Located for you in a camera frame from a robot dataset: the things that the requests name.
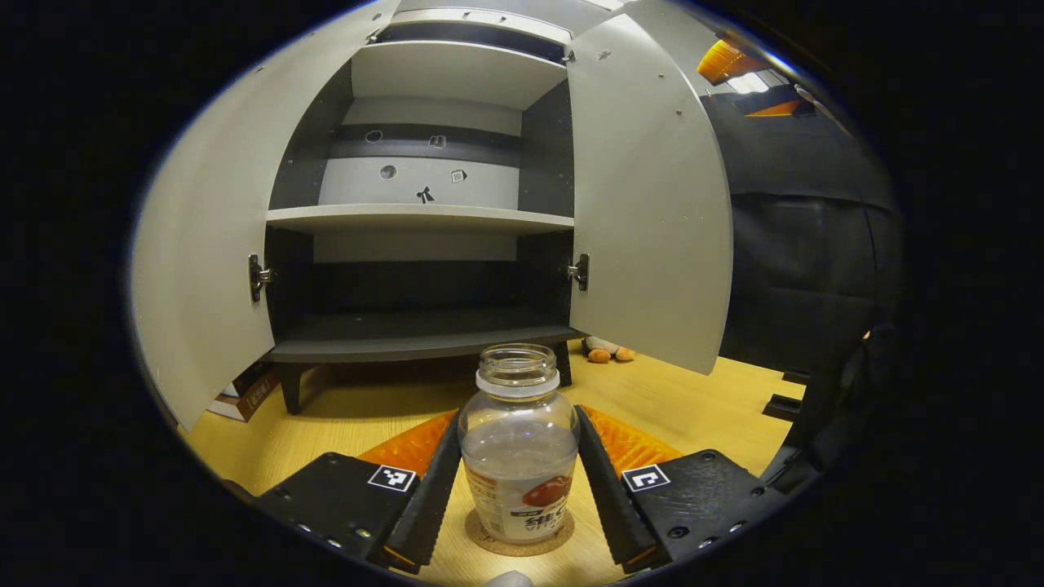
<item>glass jar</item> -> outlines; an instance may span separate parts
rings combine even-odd
[[[529,544],[562,524],[576,464],[576,412],[560,394],[554,353],[540,345],[482,351],[479,392],[458,433],[479,520],[494,538]]]

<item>black cabinet leg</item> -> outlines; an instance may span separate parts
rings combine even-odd
[[[290,414],[301,414],[301,376],[310,368],[301,362],[276,363],[276,375],[283,385],[283,402]]]
[[[569,343],[563,341],[551,345],[554,351],[554,360],[559,363],[559,386],[568,388],[573,384],[573,371],[569,367]]]

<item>coaster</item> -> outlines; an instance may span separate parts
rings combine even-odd
[[[472,542],[491,553],[504,555],[505,557],[535,557],[550,553],[565,544],[566,540],[569,540],[569,537],[573,535],[576,523],[573,521],[573,515],[569,513],[569,510],[566,510],[566,519],[562,520],[562,525],[559,526],[559,530],[549,536],[547,540],[533,544],[508,544],[490,536],[490,533],[485,532],[485,529],[482,527],[482,522],[478,521],[478,512],[475,510],[472,510],[468,514],[467,519],[464,521],[464,529]]]

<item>metal hinge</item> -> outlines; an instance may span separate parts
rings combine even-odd
[[[264,287],[265,283],[271,283],[276,279],[276,272],[270,268],[262,268],[261,263],[258,262],[257,255],[251,255],[250,261],[250,278],[251,278],[251,299],[255,302],[261,301],[261,288]]]
[[[588,277],[588,261],[591,258],[587,253],[580,254],[580,260],[576,261],[575,265],[569,265],[566,267],[566,276],[569,279],[575,279],[576,283],[579,284],[580,291],[587,291],[587,277]]]

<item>cabinet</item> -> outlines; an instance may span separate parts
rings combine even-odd
[[[584,333],[709,372],[729,194],[675,60],[626,15],[572,38],[396,5],[244,74],[157,173],[133,309],[175,418],[191,428],[262,356],[291,410],[311,365],[529,341],[567,367],[564,342]],[[569,276],[582,255],[584,284]]]

